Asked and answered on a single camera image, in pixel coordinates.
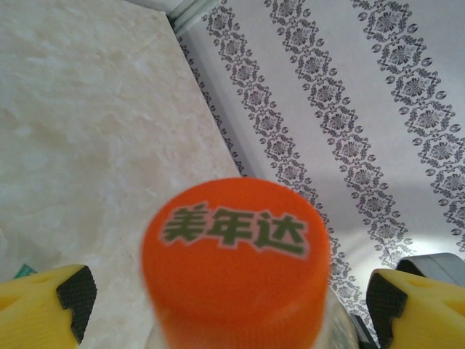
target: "beige marble countertop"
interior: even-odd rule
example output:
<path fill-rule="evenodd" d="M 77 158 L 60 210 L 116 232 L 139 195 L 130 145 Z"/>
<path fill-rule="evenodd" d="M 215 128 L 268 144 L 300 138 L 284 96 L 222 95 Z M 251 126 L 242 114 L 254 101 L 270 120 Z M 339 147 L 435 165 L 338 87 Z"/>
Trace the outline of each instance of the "beige marble countertop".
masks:
<path fill-rule="evenodd" d="M 0 228 L 91 268 L 80 348 L 143 348 L 145 226 L 181 190 L 237 175 L 163 13 L 0 2 Z"/>

